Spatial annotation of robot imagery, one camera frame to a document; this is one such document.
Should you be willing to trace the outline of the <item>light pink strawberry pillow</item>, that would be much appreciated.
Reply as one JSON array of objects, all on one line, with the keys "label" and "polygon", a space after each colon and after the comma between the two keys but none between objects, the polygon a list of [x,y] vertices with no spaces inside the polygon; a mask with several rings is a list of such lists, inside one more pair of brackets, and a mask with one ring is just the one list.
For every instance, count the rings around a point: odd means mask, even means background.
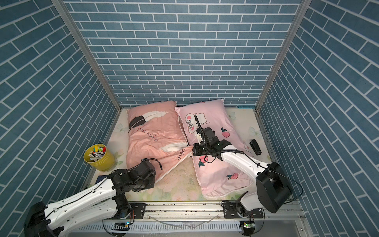
[{"label": "light pink strawberry pillow", "polygon": [[[224,100],[195,103],[176,107],[189,145],[198,142],[196,129],[198,118],[202,128],[210,127],[219,140],[231,142],[238,150],[245,150],[245,143],[236,132],[224,107]],[[224,197],[255,183],[238,168],[212,156],[194,156],[193,164],[201,193],[206,198]]]}]

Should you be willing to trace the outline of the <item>salmon pink feather pillow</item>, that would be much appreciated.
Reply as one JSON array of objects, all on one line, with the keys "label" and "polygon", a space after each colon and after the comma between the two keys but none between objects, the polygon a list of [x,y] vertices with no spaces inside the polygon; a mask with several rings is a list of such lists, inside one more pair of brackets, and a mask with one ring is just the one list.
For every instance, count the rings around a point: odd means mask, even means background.
[{"label": "salmon pink feather pillow", "polygon": [[176,107],[175,101],[164,101],[128,111],[128,168],[138,165],[142,159],[157,159],[151,163],[156,168],[155,181],[159,182],[192,155]]}]

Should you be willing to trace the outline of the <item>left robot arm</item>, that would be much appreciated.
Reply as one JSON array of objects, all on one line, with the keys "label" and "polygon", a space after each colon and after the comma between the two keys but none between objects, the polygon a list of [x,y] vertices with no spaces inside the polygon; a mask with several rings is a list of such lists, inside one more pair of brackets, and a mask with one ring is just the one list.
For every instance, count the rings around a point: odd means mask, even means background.
[{"label": "left robot arm", "polygon": [[152,159],[142,159],[130,169],[116,169],[102,181],[63,200],[32,205],[24,222],[27,237],[64,237],[94,222],[121,219],[130,226],[137,212],[127,200],[127,192],[155,186]]}]

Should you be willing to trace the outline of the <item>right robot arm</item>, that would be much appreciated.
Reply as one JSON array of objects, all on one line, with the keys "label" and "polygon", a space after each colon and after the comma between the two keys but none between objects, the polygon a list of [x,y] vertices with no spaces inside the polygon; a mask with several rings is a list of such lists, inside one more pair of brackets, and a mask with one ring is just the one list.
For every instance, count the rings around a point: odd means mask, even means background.
[{"label": "right robot arm", "polygon": [[268,164],[254,159],[239,151],[231,142],[219,140],[210,127],[199,127],[196,132],[200,138],[192,149],[195,156],[210,155],[236,167],[255,180],[256,192],[246,192],[236,201],[236,210],[241,217],[248,217],[257,208],[276,213],[292,195],[290,178],[284,174],[278,163]]}]

